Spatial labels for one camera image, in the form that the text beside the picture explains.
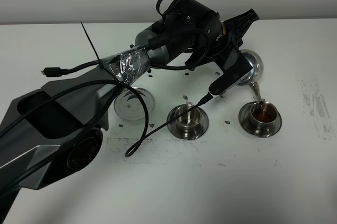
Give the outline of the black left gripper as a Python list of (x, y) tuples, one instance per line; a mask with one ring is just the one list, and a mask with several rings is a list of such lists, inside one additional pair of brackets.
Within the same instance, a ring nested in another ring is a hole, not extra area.
[(220, 21), (219, 14), (187, 15), (188, 27), (196, 28), (205, 34), (193, 33), (190, 47), (186, 52), (192, 55), (185, 61), (185, 69), (194, 70), (197, 66), (211, 61), (224, 60), (232, 49), (237, 50), (250, 26), (258, 20), (254, 9), (226, 21)]

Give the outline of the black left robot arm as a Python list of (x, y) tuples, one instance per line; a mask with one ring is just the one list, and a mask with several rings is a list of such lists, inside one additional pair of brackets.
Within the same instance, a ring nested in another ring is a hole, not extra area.
[(52, 81), (14, 99), (1, 123), (1, 196), (22, 187), (39, 189), (65, 177), (80, 149), (85, 158), (96, 154), (107, 111), (123, 90), (150, 69), (194, 70), (214, 62), (222, 75), (198, 105), (207, 103), (239, 83), (251, 70), (239, 48), (242, 38), (259, 19), (247, 12), (221, 21), (214, 10), (195, 0), (174, 0), (160, 19), (140, 32), (129, 50), (88, 65), (87, 73), (62, 79), (67, 70), (46, 68)]

